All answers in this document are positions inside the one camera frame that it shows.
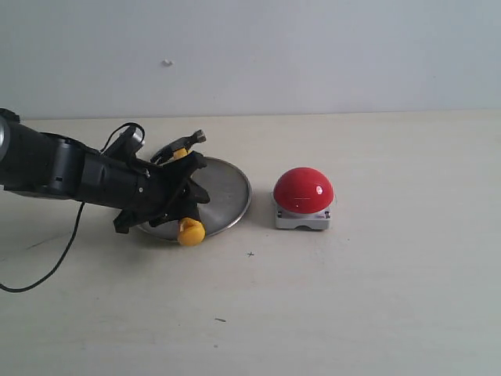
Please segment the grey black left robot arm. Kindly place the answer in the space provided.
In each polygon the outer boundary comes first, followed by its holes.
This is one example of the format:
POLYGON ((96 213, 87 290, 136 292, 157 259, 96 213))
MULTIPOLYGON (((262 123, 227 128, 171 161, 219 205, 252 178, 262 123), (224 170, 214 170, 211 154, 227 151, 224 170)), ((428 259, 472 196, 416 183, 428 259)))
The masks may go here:
POLYGON ((179 159, 175 151, 205 140, 202 131, 168 144, 149 161, 137 158, 144 129, 133 122, 97 150, 76 139, 38 132, 22 125, 11 110, 1 110, 1 184, 25 197, 73 200, 119 210, 117 233, 144 222, 152 227, 184 218, 199 220, 199 205, 208 192, 192 175, 207 166, 206 158, 189 152, 179 159))

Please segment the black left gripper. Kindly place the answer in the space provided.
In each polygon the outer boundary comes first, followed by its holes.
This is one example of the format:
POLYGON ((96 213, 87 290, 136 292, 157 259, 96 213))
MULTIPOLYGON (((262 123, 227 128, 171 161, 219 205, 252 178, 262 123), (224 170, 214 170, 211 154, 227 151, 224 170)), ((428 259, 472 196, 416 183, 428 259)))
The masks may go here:
POLYGON ((128 233, 133 226, 147 221, 152 227, 184 218, 200 222, 198 205, 208 204, 211 199, 202 186, 188 180, 206 166, 207 160, 199 152, 163 167, 140 161, 138 170, 103 155, 86 154, 80 201, 119 209, 114 220, 117 233, 128 233))

